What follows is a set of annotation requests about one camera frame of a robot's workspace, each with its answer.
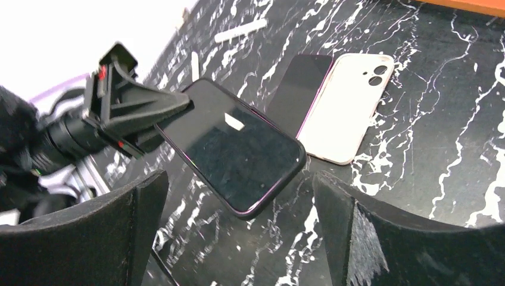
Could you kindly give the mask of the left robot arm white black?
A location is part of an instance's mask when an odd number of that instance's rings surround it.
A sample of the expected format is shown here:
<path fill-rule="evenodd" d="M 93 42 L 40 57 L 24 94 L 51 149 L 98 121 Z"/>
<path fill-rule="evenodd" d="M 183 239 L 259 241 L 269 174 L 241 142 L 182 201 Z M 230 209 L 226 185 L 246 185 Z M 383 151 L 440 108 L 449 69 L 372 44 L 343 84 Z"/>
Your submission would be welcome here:
<path fill-rule="evenodd" d="M 140 158 L 162 142 L 157 123 L 190 104 L 186 94 L 136 81 L 135 57 L 117 42 L 100 59 L 83 88 L 65 91 L 58 102 L 83 98 L 60 115 L 38 115 L 35 106 L 1 89 L 1 210 L 16 209 L 20 221 L 76 205 L 82 193 L 52 194 L 38 179 L 111 147 Z"/>

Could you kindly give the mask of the beige phone case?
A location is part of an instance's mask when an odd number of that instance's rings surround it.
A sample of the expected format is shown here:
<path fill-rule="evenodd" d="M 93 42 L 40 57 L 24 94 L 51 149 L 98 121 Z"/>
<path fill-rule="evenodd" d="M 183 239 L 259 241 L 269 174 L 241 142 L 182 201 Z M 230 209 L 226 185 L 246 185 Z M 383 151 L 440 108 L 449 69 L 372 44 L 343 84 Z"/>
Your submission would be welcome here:
<path fill-rule="evenodd" d="M 384 54 L 337 58 L 297 136 L 309 155 L 338 165 L 352 162 L 394 66 L 394 59 Z"/>

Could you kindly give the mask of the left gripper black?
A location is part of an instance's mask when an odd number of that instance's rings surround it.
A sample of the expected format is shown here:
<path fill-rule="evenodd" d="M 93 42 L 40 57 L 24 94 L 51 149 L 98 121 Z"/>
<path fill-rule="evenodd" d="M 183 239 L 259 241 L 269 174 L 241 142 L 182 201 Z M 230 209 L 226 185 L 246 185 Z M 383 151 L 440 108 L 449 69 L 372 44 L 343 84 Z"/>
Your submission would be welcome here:
<path fill-rule="evenodd" d="M 100 59 L 82 89 L 84 103 L 56 119 L 42 119 L 42 130 L 30 144 L 30 169 L 49 175 L 110 146 L 127 157 L 146 154 L 139 139 L 146 128 L 184 110 L 186 94 L 141 85 L 135 79 L 138 62 L 116 42 Z"/>

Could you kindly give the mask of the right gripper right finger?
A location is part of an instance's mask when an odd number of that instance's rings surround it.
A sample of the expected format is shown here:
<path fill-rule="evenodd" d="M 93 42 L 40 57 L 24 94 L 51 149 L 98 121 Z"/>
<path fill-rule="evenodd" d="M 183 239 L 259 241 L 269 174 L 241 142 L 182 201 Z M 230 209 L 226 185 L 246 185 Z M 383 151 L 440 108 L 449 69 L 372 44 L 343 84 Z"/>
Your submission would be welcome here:
<path fill-rule="evenodd" d="M 430 220 L 313 177 L 333 285 L 503 285 L 504 225 Z"/>

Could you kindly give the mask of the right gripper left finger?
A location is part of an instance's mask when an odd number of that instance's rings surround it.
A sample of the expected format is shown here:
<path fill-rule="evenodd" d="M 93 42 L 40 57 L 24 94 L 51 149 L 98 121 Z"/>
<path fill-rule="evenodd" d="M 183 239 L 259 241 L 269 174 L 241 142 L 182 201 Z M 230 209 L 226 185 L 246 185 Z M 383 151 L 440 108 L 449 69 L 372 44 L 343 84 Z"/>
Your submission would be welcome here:
<path fill-rule="evenodd" d="M 1 227 L 2 285 L 141 285 L 169 188 L 158 170 L 64 210 Z"/>

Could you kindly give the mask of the phone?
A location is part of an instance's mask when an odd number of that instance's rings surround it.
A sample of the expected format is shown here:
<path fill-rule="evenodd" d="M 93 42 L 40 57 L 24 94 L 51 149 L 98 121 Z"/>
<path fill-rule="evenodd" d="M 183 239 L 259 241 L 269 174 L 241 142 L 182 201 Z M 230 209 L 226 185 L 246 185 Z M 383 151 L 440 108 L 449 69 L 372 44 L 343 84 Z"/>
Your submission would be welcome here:
<path fill-rule="evenodd" d="M 303 145 L 210 79 L 184 93 L 188 108 L 158 133 L 236 217 L 255 218 L 304 167 Z"/>
<path fill-rule="evenodd" d="M 294 56 L 266 108 L 266 116 L 281 130 L 296 137 L 332 65 L 330 55 Z"/>

